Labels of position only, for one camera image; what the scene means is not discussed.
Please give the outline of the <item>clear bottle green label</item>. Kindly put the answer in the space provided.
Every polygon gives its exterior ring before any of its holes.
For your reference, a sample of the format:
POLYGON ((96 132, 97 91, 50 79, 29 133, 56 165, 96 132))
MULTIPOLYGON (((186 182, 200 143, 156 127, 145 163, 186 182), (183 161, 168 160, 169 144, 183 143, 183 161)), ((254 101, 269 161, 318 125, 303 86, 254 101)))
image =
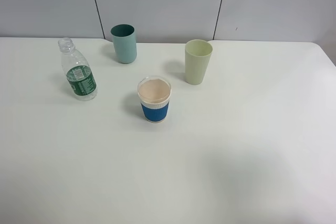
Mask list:
POLYGON ((98 88, 90 65, 70 38, 58 40, 61 66, 75 97, 89 101, 96 97, 98 88))

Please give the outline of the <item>pale green plastic cup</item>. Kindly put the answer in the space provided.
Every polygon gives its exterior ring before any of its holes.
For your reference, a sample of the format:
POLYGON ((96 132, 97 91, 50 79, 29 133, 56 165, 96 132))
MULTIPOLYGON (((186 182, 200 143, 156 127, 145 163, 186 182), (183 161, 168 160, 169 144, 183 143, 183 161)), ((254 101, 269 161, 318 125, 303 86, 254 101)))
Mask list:
POLYGON ((203 82, 213 52, 212 45, 204 40, 194 39, 185 44, 185 80, 192 85, 203 82))

